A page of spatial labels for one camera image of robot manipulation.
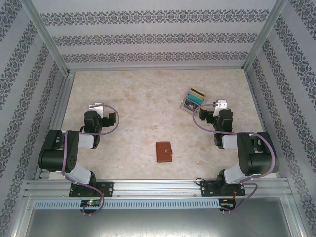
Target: metal rail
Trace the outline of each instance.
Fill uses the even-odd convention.
[[[200,186],[194,179],[179,180],[100,180],[114,182],[113,197],[107,199],[188,199],[188,198],[231,198],[202,197]],[[283,198],[292,196],[286,178],[254,179],[258,190],[254,198]],[[69,197],[70,182],[67,180],[28,181],[23,199],[73,199]],[[246,197],[252,186],[245,186]]]

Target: leather wallet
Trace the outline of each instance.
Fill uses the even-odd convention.
[[[157,163],[172,162],[170,142],[156,142]]]

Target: damask pattern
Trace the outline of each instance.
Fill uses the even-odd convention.
[[[259,63],[258,58],[254,60],[252,67],[254,69],[257,80],[259,82],[261,91],[263,93],[265,102],[267,104],[267,108],[270,112],[270,116],[275,127],[275,132],[279,139],[285,159],[288,163],[289,171],[292,175],[292,179],[294,180],[295,187],[297,188],[297,193],[300,197],[301,203],[303,204],[302,208],[305,210],[305,215],[311,226],[312,233],[316,235],[315,205],[312,203],[313,199],[312,199],[312,196],[308,193],[309,192],[308,188],[306,188],[306,181],[304,179],[300,166],[297,164],[298,161],[293,152],[293,148],[291,147],[291,142],[289,141],[288,136],[286,135],[286,130],[284,129],[283,121],[280,117],[276,103],[273,99],[272,92],[270,91],[266,76],[262,70],[262,67]],[[249,81],[250,81],[252,90],[254,90],[251,79]]]
[[[40,126],[42,123],[42,120],[45,115],[46,107],[49,102],[49,98],[51,95],[51,92],[54,87],[54,83],[56,81],[57,74],[59,72],[59,68],[57,64],[54,62],[53,67],[50,71],[49,77],[47,79],[47,83],[44,88],[43,95],[41,96],[40,103],[38,106],[38,109],[36,111],[33,123],[31,125],[30,133],[27,137],[26,144],[23,148],[23,152],[21,154],[21,157],[19,159],[19,165],[17,167],[17,170],[14,174],[13,183],[10,186],[10,193],[8,193],[8,199],[4,203],[4,209],[2,209],[2,215],[0,217],[0,236],[6,236],[6,231],[9,227],[9,223],[12,218],[13,209],[16,206],[16,200],[18,198],[19,192],[21,190],[21,185],[23,183],[23,179],[25,177],[25,173],[27,172],[27,167],[29,165],[29,160],[32,157],[32,152],[34,148],[34,144],[36,142],[36,138],[38,136],[38,133],[40,132]],[[57,99],[55,101],[55,105],[53,107],[53,111],[50,117],[50,121],[52,119],[54,109],[56,107]]]
[[[94,36],[53,37],[56,45],[120,45],[120,44],[162,44],[162,43],[254,43],[256,33],[184,33],[184,34],[127,34]]]
[[[42,13],[47,26],[189,23],[264,22],[269,10],[158,10]]]
[[[16,77],[21,69],[21,66],[26,58],[26,55],[31,48],[31,45],[37,35],[37,30],[33,23],[30,21],[18,45],[16,46],[12,57],[9,60],[3,74],[0,79],[0,110],[5,103],[8,93],[16,80]]]
[[[292,65],[295,67],[297,75],[308,92],[314,108],[316,109],[316,80],[315,73],[309,67],[309,62],[304,57],[304,54],[291,33],[288,25],[283,17],[279,17],[274,25],[274,29],[283,43],[287,55],[290,57]]]
[[[66,63],[244,60],[248,52],[159,52],[64,54]]]
[[[258,104],[256,91],[255,91],[254,88],[253,88],[252,81],[251,81],[251,77],[250,77],[249,73],[247,73],[247,77],[248,77],[249,84],[251,85],[252,93],[253,93],[253,95],[254,95],[254,97],[255,97],[255,99],[256,99],[257,105],[258,105],[258,110],[259,110],[259,114],[260,114],[260,117],[261,117],[261,121],[262,121],[262,124],[263,124],[263,126],[264,126],[264,128],[265,128],[264,132],[266,132],[268,129],[267,129],[267,126],[266,126],[265,121],[263,120],[263,114],[262,114],[261,109],[260,109],[260,106],[259,106],[259,104]]]
[[[316,40],[316,7],[311,0],[290,0],[296,13],[301,17],[306,29]]]
[[[25,114],[29,108],[33,93],[40,79],[48,55],[49,50],[44,44],[30,73],[29,79],[18,102],[17,109],[14,111],[12,121],[10,122],[7,133],[4,136],[2,147],[0,148],[0,178],[2,178],[6,164],[11,156],[13,145],[16,142],[16,138],[22,126]]]
[[[280,62],[268,40],[263,44],[262,50],[267,58],[273,75],[276,78],[277,85],[281,90],[284,102],[289,110],[296,131],[298,132],[298,137],[301,139],[304,151],[307,153],[307,158],[309,159],[310,165],[313,167],[313,172],[316,172],[316,142],[313,140],[311,131],[307,127],[307,123],[296,102],[290,83],[287,81]]]
[[[16,16],[22,9],[19,0],[7,0],[0,10],[0,43],[3,41],[6,33],[10,29]]]

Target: gray panel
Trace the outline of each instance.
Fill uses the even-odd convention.
[[[236,214],[218,210],[34,210],[28,237],[289,237],[278,199],[251,199]]]

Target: aluminum frame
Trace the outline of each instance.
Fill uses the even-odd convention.
[[[36,7],[33,4],[32,0],[21,0],[21,4],[25,11],[27,12],[29,18],[35,25],[39,35],[41,36],[42,40],[46,44],[49,52],[53,56],[55,62],[57,63],[59,69],[62,71],[63,75],[67,75],[69,68],[59,52],[53,37],[49,33],[46,25],[43,22],[43,19],[41,18],[40,14],[38,13]]]
[[[200,186],[194,179],[178,180],[101,180],[114,182],[113,197],[106,200],[201,200],[223,199],[229,197],[202,197]],[[252,198],[280,198],[283,211],[293,237],[306,237],[292,190],[287,178],[254,179],[258,190]],[[68,196],[70,182],[67,180],[30,180],[22,198],[22,204],[13,227],[12,237],[24,237],[30,224],[36,200],[85,200]],[[245,186],[247,197],[253,188]]]
[[[277,21],[278,17],[280,16],[283,8],[285,7],[287,3],[287,0],[276,0],[276,3],[274,4],[264,26],[262,27],[255,43],[253,44],[250,52],[248,53],[248,56],[242,66],[244,68],[245,72],[248,72],[249,68],[251,67],[251,64],[257,57],[262,45],[266,41],[270,31],[273,28],[273,25]]]

